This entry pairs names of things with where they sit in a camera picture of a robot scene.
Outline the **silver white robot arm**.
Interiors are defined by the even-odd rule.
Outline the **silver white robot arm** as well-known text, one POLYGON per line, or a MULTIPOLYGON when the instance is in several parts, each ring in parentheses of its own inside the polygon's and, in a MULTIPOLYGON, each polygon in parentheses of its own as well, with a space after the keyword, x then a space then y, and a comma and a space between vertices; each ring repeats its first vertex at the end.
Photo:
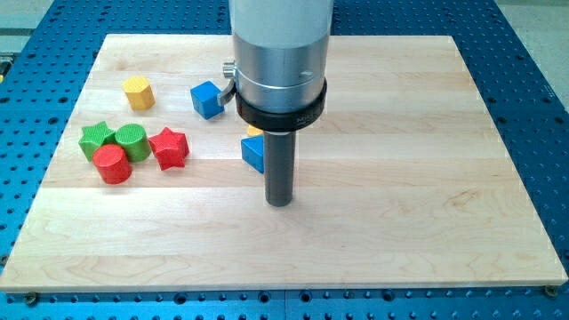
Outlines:
POLYGON ((325 105, 325 64, 333 0, 229 0, 234 59, 218 94, 265 132, 295 132, 325 105))

